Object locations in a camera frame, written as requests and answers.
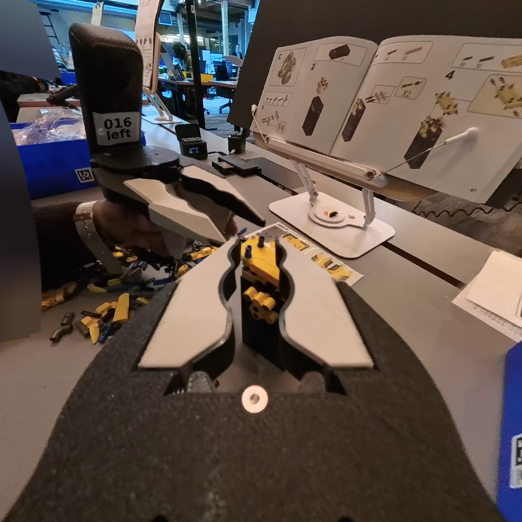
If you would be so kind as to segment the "clear plastic bag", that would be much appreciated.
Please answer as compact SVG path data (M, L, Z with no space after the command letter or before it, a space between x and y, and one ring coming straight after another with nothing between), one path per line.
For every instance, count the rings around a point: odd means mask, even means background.
M36 119L11 132L17 146L86 139L82 113L71 108L41 108Z

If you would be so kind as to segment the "person's left hand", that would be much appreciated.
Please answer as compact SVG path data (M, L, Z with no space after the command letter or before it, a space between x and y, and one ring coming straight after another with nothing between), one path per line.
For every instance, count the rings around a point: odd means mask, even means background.
M160 230L144 215L105 199L98 200L92 212L95 225L115 244L169 257Z

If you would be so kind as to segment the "pile of mixed toy bricks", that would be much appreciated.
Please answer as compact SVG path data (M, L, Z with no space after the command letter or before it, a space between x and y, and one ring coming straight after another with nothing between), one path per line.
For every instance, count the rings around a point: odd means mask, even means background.
M75 312L73 330L83 339L92 344L105 344L135 311L149 304L165 285L177 281L217 250L216 245L190 241L180 258L163 259L143 249L117 245L109 260L120 264L120 274L108 273L101 262L89 264L82 269L77 280L43 293L42 310L65 303L81 290L101 295L104 300L96 308L67 312Z

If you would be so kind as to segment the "black pole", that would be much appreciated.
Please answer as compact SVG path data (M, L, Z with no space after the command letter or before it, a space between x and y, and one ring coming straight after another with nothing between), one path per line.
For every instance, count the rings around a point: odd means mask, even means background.
M185 1L186 8L186 19L189 34L189 48L192 59L192 82L195 96L195 111L198 120L199 127L203 130L206 129L205 123L205 111L203 105L203 86L201 84L200 77L200 66L199 66L199 47L197 40L197 22L196 22L196 11L195 1Z

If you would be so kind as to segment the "printed paper sheet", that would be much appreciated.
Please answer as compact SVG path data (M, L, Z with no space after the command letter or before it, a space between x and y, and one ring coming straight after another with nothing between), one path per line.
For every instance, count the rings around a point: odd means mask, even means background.
M452 303L521 342L521 258L494 250Z

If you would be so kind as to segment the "small black device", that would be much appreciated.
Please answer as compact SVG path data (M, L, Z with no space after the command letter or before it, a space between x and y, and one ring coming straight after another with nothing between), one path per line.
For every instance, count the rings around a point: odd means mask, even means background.
M240 128L231 133L228 140L228 152L230 155L241 154L246 149L246 140L250 136L251 131L247 128Z

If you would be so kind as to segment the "grey elbow piece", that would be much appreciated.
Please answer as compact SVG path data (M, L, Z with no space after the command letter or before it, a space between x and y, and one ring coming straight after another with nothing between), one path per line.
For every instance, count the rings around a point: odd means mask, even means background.
M75 312L67 312L64 314L58 329L49 337L51 344L59 343L64 336L72 332L75 316Z

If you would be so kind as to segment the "background wooden desk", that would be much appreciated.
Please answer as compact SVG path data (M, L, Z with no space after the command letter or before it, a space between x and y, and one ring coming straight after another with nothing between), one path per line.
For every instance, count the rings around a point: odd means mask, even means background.
M174 80L172 78L167 78L165 75L160 75L159 81L181 87L194 87L194 81L192 79ZM238 86L238 82L218 80L201 80L200 84L204 88L225 88L229 90L235 90Z

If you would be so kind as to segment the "yellow panel brick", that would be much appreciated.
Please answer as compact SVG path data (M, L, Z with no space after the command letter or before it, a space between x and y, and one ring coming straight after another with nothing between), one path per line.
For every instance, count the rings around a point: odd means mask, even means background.
M255 276L278 287L280 272L276 263L276 243L275 241L265 241L265 248L258 248L257 240L258 235L252 234L243 242L241 246L241 261ZM252 245L252 258L244 260L244 249L249 244Z

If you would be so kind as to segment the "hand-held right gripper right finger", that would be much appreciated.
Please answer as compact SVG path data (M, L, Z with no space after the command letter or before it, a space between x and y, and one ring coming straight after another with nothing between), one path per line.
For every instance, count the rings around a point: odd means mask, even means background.
M374 361L343 298L351 290L284 239L276 240L279 351L284 368L301 380L309 372L326 379L336 370L374 369Z

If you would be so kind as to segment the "yellow black sticker sheet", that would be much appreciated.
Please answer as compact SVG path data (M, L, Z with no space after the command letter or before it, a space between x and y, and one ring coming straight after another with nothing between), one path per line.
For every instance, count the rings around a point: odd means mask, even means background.
M297 232L290 230L280 222L260 229L252 234L258 236L263 234L266 242L276 242L277 238L287 241L305 258L311 260L321 269L327 271L337 282L345 282L349 286L353 286L363 277L361 273L354 271L338 258L329 255L310 240L304 238Z

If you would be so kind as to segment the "blue storage bin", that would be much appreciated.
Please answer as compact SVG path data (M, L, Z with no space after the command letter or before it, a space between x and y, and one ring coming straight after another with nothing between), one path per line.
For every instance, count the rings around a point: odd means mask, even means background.
M506 521L521 521L521 343L505 357L497 506Z
M10 123L10 128L20 128L22 124ZM90 153L86 139L17 147L31 200L97 185L89 168Z

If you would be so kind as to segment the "black brick tower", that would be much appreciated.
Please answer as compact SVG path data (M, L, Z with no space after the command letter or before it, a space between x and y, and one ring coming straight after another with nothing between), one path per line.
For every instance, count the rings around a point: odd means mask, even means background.
M279 370L279 312L284 299L279 288L244 265L240 276L243 341Z

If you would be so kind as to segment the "dark grey desk divider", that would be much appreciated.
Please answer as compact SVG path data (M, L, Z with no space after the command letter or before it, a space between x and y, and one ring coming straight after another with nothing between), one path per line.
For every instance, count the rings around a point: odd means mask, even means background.
M278 47L331 36L521 38L521 1L259 1L227 121L249 128Z

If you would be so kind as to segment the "open instruction booklet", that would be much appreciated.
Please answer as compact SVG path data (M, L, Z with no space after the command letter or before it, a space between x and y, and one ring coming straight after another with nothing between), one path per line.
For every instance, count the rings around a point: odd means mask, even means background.
M485 204L521 161L521 39L333 36L275 50L251 130L280 154Z

